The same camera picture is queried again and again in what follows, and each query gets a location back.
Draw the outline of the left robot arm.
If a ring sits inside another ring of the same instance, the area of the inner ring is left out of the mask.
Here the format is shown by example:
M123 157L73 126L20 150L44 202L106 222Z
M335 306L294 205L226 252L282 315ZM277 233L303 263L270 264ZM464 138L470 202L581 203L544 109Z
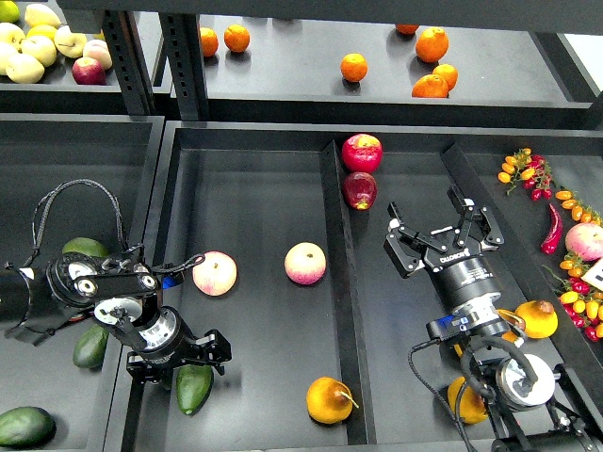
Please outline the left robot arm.
M91 257L70 251L43 267L33 265L53 201L75 184L64 182L39 201L30 256L23 266L1 270L1 318L16 322L6 337L37 346L82 316L129 347L126 368L140 383L160 381L186 364L209 365L222 374L232 358L227 339L217 330L195 336L178 311L162 302L163 282L183 277L187 269L204 263L205 256L196 254L178 266L148 266L143 245L127 244L114 195L108 198L119 225L121 252Z

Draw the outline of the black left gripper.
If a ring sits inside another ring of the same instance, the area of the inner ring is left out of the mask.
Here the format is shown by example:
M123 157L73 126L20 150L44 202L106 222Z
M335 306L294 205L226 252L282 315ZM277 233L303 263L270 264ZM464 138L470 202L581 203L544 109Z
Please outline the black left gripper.
M232 360L230 342L216 329L195 338L172 307L161 307L155 323L140 332L146 347L127 353L126 370L137 383L171 384L173 368L188 362L209 365L220 376Z

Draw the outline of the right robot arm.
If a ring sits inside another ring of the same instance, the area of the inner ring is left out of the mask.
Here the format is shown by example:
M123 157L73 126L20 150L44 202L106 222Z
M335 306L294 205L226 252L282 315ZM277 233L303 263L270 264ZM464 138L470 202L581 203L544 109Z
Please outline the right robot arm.
M457 346L464 377L458 393L445 400L433 394L456 427L467 450L467 416L461 412L471 390L482 402L494 431L494 451L599 451L602 421L592 414L573 371L550 367L522 350L527 335L496 309L497 276L485 254L504 238L490 209L468 199L457 186L448 197L460 218L456 225L424 234L409 227L394 202L383 247L398 273L409 278L425 270L442 303L444 316L426 326L429 339L409 353L432 346Z

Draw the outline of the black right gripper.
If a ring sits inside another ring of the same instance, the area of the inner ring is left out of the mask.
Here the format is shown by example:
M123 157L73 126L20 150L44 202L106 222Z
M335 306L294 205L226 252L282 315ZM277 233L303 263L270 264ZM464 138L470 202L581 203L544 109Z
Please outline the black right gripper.
M494 303L501 296L501 287L482 250L503 245L503 234L489 207L477 205L456 185L448 188L447 195L460 215L455 239L445 245L408 227L396 203L390 202L383 247L403 279L426 268L446 311L454 311L473 299ZM480 241L470 237L473 226L481 233Z

